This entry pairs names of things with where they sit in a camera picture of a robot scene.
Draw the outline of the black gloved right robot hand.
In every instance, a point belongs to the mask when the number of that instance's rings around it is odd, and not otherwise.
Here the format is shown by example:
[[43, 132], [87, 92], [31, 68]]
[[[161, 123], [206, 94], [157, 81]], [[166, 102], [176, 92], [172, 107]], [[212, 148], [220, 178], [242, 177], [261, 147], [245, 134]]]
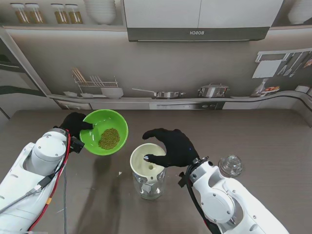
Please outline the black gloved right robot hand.
[[144, 160], [162, 167], [186, 167], [194, 160], [200, 159], [189, 138], [179, 129], [167, 130], [164, 128], [153, 129], [145, 132], [142, 136], [144, 140], [155, 137], [166, 147], [166, 155], [155, 156], [147, 154]]

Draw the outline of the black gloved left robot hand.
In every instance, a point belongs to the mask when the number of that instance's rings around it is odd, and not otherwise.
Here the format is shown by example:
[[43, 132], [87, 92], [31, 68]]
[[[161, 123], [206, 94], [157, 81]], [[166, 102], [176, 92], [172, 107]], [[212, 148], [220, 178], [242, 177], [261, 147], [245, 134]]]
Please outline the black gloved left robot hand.
[[80, 132], [82, 130], [92, 130], [93, 125], [85, 122], [86, 115], [83, 113], [70, 113], [59, 126], [59, 128], [68, 130], [72, 137], [80, 139]]

